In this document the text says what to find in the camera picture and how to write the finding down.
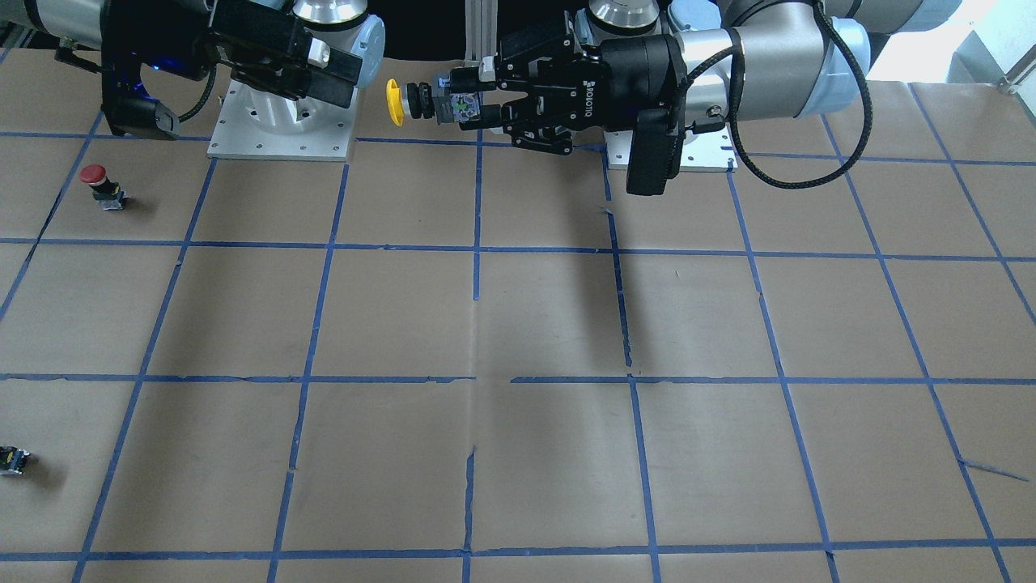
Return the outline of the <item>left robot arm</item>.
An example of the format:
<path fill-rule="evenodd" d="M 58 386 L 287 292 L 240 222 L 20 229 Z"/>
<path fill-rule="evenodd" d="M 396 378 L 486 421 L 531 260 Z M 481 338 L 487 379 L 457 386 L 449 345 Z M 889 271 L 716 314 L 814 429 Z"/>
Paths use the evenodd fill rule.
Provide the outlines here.
<path fill-rule="evenodd" d="M 499 130 L 569 155 L 578 130 L 629 130 L 640 165 L 677 163 L 691 135 L 839 111 L 889 37 L 954 1 L 591 1 L 500 38 L 495 55 L 401 96 L 414 118 Z"/>

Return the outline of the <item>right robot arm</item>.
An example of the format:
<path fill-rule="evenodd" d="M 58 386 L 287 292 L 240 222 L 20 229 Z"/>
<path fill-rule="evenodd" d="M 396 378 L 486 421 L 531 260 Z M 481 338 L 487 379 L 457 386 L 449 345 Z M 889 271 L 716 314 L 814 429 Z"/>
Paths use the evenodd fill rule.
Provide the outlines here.
<path fill-rule="evenodd" d="M 175 140 L 189 114 L 149 95 L 142 67 L 234 81 L 288 100 L 342 108 L 376 74 L 384 23 L 366 1 L 4 1 L 4 21 L 58 38 L 56 59 L 100 74 L 115 136 Z"/>

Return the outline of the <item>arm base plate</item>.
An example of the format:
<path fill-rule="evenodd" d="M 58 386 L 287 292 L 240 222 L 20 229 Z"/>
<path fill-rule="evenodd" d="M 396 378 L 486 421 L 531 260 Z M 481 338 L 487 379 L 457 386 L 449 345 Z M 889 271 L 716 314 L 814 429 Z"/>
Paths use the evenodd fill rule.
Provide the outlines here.
<path fill-rule="evenodd" d="M 631 162 L 632 130 L 604 132 L 608 167 L 626 171 Z M 729 126 L 695 135 L 689 132 L 680 158 L 681 172 L 725 172 L 737 168 Z"/>
<path fill-rule="evenodd" d="M 348 107 L 288 100 L 232 81 L 207 148 L 221 161 L 348 159 L 359 94 Z"/>

